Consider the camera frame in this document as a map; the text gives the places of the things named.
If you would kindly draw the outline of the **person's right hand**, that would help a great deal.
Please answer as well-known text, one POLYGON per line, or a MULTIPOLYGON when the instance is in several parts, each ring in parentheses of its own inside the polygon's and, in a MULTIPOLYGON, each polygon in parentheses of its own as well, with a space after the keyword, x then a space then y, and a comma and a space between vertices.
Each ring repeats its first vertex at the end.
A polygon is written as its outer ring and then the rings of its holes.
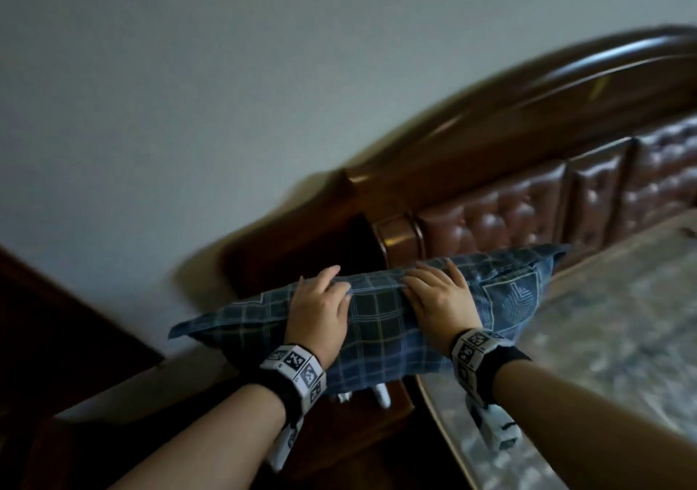
POLYGON ((440 354, 450 357, 454 341, 471 329, 481 329, 473 296, 458 267, 446 260, 446 269, 418 263, 405 272, 402 283, 431 285, 431 320, 417 324, 429 344, 440 354))

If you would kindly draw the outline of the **person's left hand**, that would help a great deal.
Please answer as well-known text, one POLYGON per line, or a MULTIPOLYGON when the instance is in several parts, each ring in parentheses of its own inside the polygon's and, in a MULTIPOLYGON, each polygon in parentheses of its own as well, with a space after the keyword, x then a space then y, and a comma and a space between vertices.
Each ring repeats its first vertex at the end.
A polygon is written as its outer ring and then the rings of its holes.
POLYGON ((340 270, 339 265, 333 265, 313 278, 298 280, 284 336, 285 344, 308 349, 324 371, 336 361, 348 328, 348 318, 337 318, 330 311, 330 287, 333 283, 347 283, 336 282, 340 270))

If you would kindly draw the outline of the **blue plaid pillow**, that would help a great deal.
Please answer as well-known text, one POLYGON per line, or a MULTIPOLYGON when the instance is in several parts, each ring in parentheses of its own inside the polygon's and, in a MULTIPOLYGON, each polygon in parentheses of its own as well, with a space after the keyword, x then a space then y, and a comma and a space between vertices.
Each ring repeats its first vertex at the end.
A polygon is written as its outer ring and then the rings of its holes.
MULTIPOLYGON (((464 275, 485 329, 513 341, 541 303, 568 244, 541 244, 451 257, 464 275)), ((427 343, 402 292, 404 268, 340 276, 351 285, 348 329, 327 371, 334 396, 405 376, 452 368, 427 343)), ((234 301, 170 328, 169 339, 190 337, 219 349, 238 371, 255 369, 283 343, 296 283, 234 301)))

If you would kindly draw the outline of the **person's right forearm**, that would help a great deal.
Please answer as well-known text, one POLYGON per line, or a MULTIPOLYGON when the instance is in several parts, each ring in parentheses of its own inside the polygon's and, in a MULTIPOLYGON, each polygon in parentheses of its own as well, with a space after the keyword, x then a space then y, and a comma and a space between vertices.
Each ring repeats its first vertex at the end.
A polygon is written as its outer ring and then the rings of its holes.
POLYGON ((570 490, 697 490, 697 445, 518 360, 492 395, 570 490))

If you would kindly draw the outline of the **person's left forearm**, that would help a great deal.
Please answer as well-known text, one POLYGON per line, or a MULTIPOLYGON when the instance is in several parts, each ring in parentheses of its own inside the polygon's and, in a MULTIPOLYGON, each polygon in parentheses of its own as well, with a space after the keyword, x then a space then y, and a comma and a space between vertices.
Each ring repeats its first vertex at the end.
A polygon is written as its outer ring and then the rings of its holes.
POLYGON ((245 385, 109 490, 249 490, 285 421, 281 398, 245 385))

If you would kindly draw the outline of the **small white object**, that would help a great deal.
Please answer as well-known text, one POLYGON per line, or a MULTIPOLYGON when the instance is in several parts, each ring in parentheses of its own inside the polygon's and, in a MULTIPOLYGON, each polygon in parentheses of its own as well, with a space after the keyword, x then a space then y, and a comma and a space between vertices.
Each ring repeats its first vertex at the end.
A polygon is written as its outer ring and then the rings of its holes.
MULTIPOLYGON (((378 385, 370 387, 373 395, 375 396, 379 406, 385 409, 391 408, 392 402, 391 397, 388 392, 387 385, 385 383, 379 383, 378 385)), ((344 404, 351 400, 355 392, 343 392, 337 394, 335 397, 339 403, 344 404)))

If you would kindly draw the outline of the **brown wooden bedside table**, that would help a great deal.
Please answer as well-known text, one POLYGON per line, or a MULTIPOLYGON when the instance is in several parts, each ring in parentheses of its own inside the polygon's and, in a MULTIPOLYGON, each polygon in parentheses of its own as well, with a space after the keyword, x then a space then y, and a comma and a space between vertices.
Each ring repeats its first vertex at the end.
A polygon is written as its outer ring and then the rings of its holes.
MULTIPOLYGON (((139 374, 58 419, 74 460, 74 490, 103 490, 239 387, 222 355, 203 347, 139 374)), ((409 382, 392 382, 390 408, 368 391, 320 401, 280 473, 261 468, 252 490, 416 490, 411 446, 439 445, 409 382)))

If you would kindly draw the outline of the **wooden headboard with leather panels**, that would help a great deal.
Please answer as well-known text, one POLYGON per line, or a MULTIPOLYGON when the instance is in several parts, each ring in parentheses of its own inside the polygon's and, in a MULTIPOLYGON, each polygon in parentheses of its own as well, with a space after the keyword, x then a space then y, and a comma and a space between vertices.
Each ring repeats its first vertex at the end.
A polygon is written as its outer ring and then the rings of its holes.
POLYGON ((571 244, 569 267, 697 207, 697 25, 545 54, 446 102, 226 247, 241 298, 330 265, 571 244))

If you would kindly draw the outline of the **dark wooden cabinet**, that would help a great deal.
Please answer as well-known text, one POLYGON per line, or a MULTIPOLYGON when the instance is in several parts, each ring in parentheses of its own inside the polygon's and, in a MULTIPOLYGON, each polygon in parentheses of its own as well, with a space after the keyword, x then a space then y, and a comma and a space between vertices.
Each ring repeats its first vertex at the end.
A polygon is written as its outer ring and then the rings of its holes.
POLYGON ((163 359, 0 247, 0 438, 26 432, 163 359))

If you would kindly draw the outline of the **brown wooden bed side rail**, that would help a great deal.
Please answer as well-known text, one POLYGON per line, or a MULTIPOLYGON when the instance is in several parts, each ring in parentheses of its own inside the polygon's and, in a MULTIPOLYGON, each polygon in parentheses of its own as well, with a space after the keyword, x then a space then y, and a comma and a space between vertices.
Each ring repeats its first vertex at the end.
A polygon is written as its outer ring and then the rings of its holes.
POLYGON ((459 455, 459 449, 455 442, 450 438, 448 435, 448 431, 445 428, 443 421, 440 419, 440 414, 437 411, 437 407, 435 406, 433 399, 429 392, 427 391, 421 375, 415 375, 414 376, 415 383, 417 388, 419 389, 419 392, 424 400, 425 406, 427 407, 427 410, 431 416, 431 419, 434 421, 435 425, 437 426, 439 433, 448 446, 449 452, 451 454, 452 459, 457 463, 459 470, 461 471, 462 475, 465 477, 469 489, 470 490, 481 490, 477 480, 475 477, 473 477, 472 473, 470 473, 470 470, 468 469, 468 465, 466 462, 460 457, 459 455))

